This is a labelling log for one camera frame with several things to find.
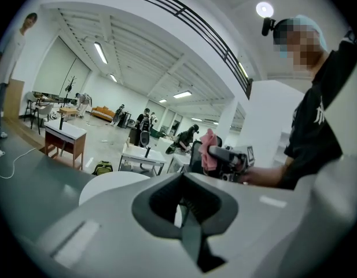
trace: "round white table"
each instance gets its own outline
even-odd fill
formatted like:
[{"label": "round white table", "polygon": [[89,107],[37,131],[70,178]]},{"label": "round white table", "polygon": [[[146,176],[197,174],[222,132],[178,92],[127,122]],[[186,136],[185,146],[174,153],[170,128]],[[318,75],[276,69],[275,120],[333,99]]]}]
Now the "round white table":
[{"label": "round white table", "polygon": [[[89,181],[82,189],[78,204],[82,205],[84,202],[88,201],[92,197],[97,196],[98,194],[108,191],[110,189],[120,188],[122,186],[140,182],[146,179],[150,179],[150,177],[145,176],[143,174],[126,171],[114,171],[96,176],[91,181]],[[179,206],[177,206],[174,225],[180,228],[181,223],[182,213]]]}]

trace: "round ceiling light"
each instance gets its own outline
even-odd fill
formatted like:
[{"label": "round ceiling light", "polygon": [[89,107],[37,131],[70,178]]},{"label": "round ceiling light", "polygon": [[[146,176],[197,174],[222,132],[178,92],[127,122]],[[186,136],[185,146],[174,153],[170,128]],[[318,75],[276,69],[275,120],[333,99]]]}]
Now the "round ceiling light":
[{"label": "round ceiling light", "polygon": [[255,9],[257,10],[257,14],[259,14],[261,17],[273,16],[273,7],[267,2],[259,2]]}]

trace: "human hand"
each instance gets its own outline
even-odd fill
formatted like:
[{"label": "human hand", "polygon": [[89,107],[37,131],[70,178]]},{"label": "human hand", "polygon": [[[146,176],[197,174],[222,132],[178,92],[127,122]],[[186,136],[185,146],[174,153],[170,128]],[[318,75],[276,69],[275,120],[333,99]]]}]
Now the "human hand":
[{"label": "human hand", "polygon": [[280,182],[283,173],[282,167],[274,169],[250,167],[245,174],[240,177],[239,183],[275,187]]}]

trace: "black metal railing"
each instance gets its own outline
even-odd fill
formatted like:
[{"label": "black metal railing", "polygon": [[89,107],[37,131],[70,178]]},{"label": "black metal railing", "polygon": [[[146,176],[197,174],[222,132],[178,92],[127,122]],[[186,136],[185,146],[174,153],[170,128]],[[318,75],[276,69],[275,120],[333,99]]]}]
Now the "black metal railing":
[{"label": "black metal railing", "polygon": [[218,33],[195,11],[178,0],[145,0],[168,12],[190,26],[217,52],[230,68],[244,92],[248,89],[249,80],[241,70],[237,58]]}]

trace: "orange sofa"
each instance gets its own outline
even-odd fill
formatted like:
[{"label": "orange sofa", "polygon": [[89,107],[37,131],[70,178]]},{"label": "orange sofa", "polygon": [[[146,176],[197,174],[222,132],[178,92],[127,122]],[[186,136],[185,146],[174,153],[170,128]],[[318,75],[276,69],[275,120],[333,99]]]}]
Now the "orange sofa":
[{"label": "orange sofa", "polygon": [[92,108],[91,115],[97,116],[108,121],[112,121],[115,113],[111,111],[108,107],[94,107]]}]

